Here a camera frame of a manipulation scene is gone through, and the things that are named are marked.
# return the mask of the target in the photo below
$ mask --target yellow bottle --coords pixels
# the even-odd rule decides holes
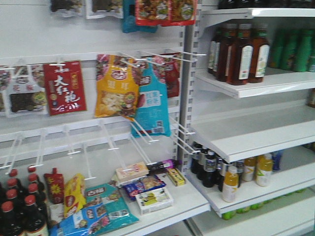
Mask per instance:
[[[244,160],[244,173],[242,179],[244,181],[251,181],[254,177],[256,166],[256,157],[250,157]]]
[[[264,154],[258,164],[256,183],[262,187],[266,187],[270,184],[270,177],[272,173],[272,156],[270,153]]]
[[[228,171],[225,174],[222,199],[228,203],[235,200],[236,191],[238,189],[238,174],[235,166],[229,166]]]

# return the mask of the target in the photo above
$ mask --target red packet with chinese text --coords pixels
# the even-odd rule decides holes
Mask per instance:
[[[87,109],[80,61],[68,61],[63,64],[44,65],[45,87],[51,116]]]

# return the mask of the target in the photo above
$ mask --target blue snack bag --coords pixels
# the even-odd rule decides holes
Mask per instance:
[[[158,80],[149,62],[145,62],[145,69],[142,71],[139,83],[135,120],[149,135],[171,135],[165,80]],[[136,124],[134,125],[140,133],[143,133]],[[133,128],[131,133],[134,137],[139,137]]]
[[[122,27],[124,33],[142,31],[155,33],[158,29],[157,26],[138,26],[136,25],[135,18],[135,0],[124,0],[123,4],[124,18],[122,20]]]

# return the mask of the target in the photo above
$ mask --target brown bottle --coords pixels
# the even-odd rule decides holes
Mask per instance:
[[[231,45],[236,36],[237,24],[223,25],[223,39],[220,43],[216,79],[225,82],[229,72]]]
[[[240,24],[237,38],[231,47],[230,68],[227,82],[244,85],[250,73],[253,46],[250,41],[251,24]]]
[[[250,76],[248,79],[249,83],[260,83],[265,75],[270,48],[266,38],[266,29],[267,24],[259,24],[255,29],[254,37],[252,38],[254,49],[252,52]]]

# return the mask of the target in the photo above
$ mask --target juice bottle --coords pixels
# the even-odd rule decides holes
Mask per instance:
[[[237,38],[231,47],[230,68],[227,82],[231,85],[247,83],[253,46],[250,41],[251,24],[240,24]]]
[[[252,44],[254,46],[252,52],[252,61],[250,68],[249,83],[260,83],[265,76],[269,42],[267,40],[267,24],[259,24],[255,30]]]
[[[224,24],[223,25],[223,39],[220,43],[218,55],[218,68],[216,79],[218,81],[226,82],[229,73],[231,45],[233,44],[236,36],[237,24]]]
[[[272,156],[270,153],[264,154],[264,157],[259,161],[257,169],[256,183],[262,187],[266,187],[270,184],[272,173]]]
[[[236,191],[238,189],[238,175],[235,166],[229,166],[226,172],[222,190],[222,199],[228,203],[235,201]]]
[[[252,181],[256,166],[256,157],[246,158],[244,160],[244,173],[242,179],[244,181]]]

